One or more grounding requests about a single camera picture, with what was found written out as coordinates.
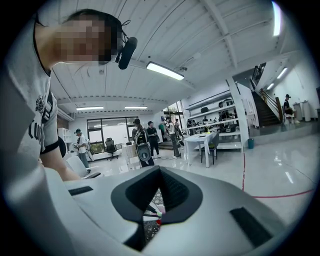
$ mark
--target trash can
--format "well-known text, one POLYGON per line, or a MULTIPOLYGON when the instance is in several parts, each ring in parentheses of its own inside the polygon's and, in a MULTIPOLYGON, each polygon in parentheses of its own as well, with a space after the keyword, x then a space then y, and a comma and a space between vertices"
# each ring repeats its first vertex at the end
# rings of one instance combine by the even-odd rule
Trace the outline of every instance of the trash can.
POLYGON ((248 138, 248 148, 252 150, 254 146, 255 146, 255 139, 248 138))

